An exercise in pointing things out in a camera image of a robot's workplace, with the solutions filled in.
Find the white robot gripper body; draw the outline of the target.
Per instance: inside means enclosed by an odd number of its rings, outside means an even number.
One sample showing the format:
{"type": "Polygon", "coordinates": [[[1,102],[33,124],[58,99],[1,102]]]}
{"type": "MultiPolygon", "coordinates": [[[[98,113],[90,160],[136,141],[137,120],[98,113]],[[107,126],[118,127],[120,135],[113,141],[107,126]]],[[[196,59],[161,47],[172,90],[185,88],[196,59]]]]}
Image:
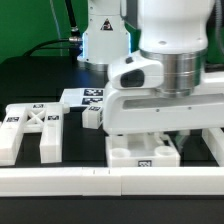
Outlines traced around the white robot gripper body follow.
{"type": "Polygon", "coordinates": [[[108,67],[103,128],[110,135],[224,126],[224,69],[204,53],[136,51],[108,67]]]}

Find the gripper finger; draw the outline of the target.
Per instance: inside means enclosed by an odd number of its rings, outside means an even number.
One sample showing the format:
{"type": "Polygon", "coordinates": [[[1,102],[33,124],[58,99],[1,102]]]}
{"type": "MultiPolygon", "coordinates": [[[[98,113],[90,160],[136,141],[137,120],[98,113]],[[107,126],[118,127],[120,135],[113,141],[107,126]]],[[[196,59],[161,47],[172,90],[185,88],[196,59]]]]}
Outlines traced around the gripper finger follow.
{"type": "Polygon", "coordinates": [[[174,131],[170,132],[169,136],[174,143],[177,150],[182,150],[185,142],[190,137],[189,130],[181,130],[181,131],[174,131]]]}

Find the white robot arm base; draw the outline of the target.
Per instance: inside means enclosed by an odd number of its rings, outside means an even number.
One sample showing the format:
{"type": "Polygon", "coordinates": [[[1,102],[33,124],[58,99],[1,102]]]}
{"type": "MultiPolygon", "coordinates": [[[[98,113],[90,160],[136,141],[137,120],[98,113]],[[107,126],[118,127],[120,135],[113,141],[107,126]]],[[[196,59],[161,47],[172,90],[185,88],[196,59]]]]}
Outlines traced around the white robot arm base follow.
{"type": "Polygon", "coordinates": [[[131,52],[131,35],[121,17],[121,0],[88,0],[88,27],[77,60],[85,69],[106,71],[131,52]]]}

